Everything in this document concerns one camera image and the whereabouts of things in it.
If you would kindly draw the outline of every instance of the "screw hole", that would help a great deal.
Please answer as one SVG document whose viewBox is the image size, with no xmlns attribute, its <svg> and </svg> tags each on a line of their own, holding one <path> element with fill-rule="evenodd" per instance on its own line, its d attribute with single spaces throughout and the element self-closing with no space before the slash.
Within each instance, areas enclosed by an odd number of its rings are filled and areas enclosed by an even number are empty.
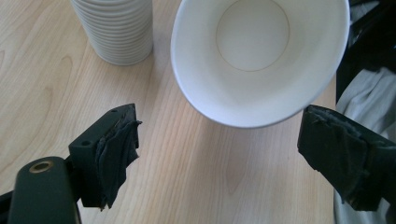
<svg viewBox="0 0 396 224">
<path fill-rule="evenodd" d="M 52 166 L 53 166 L 52 161 L 41 161 L 30 167 L 29 172 L 33 174 L 42 173 L 44 171 L 48 171 Z"/>
<path fill-rule="evenodd" d="M 90 141 L 83 141 L 83 142 L 81 143 L 81 145 L 84 146 L 84 147 L 89 146 L 90 144 L 91 144 Z"/>
</svg>

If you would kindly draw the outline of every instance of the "stack of paper cups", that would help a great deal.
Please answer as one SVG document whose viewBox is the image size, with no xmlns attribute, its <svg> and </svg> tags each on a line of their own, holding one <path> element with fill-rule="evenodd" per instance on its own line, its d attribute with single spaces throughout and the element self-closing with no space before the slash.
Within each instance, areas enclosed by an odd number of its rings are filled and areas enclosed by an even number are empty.
<svg viewBox="0 0 396 224">
<path fill-rule="evenodd" d="M 152 50 L 151 0 L 71 0 L 96 53 L 105 61 L 131 65 Z"/>
</svg>

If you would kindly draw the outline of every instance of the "wood grain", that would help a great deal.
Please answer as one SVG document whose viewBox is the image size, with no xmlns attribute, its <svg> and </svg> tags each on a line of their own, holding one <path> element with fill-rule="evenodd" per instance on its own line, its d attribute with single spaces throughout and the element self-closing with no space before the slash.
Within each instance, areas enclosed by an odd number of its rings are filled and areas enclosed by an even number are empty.
<svg viewBox="0 0 396 224">
<path fill-rule="evenodd" d="M 0 1 L 0 194 L 24 164 L 65 158 L 107 110 L 136 103 L 140 159 L 112 209 L 80 205 L 84 223 L 332 223 L 332 188 L 297 152 L 301 114 L 241 130 L 187 103 L 169 56 L 179 3 L 153 1 L 154 50 L 122 67 L 95 54 L 68 1 Z M 316 104 L 333 107 L 334 90 Z"/>
</svg>

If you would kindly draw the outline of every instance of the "gray fabric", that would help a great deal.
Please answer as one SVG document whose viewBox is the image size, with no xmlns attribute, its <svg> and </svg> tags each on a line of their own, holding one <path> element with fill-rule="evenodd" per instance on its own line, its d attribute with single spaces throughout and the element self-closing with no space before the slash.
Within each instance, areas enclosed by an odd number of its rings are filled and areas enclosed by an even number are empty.
<svg viewBox="0 0 396 224">
<path fill-rule="evenodd" d="M 368 2 L 365 4 L 354 6 L 350 9 L 350 20 L 351 24 L 355 23 L 355 21 L 360 20 L 363 16 L 365 16 L 368 12 L 370 12 L 373 8 L 378 6 L 379 1 Z"/>
<path fill-rule="evenodd" d="M 341 96 L 336 110 L 372 131 L 396 142 L 396 76 L 387 68 L 378 73 L 362 70 Z M 389 204 L 383 200 L 377 212 L 356 212 L 334 191 L 337 224 L 386 223 Z"/>
</svg>

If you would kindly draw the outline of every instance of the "white paper cup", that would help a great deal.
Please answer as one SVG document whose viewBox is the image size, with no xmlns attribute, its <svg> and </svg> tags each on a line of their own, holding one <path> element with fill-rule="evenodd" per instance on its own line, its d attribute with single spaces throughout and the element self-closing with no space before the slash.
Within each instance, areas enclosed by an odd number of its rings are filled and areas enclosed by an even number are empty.
<svg viewBox="0 0 396 224">
<path fill-rule="evenodd" d="M 348 28 L 347 0 L 182 0 L 172 66 L 203 115 L 265 127 L 321 94 L 341 62 Z"/>
<path fill-rule="evenodd" d="M 151 53 L 151 0 L 70 0 L 95 52 L 116 65 L 131 65 Z"/>
</svg>

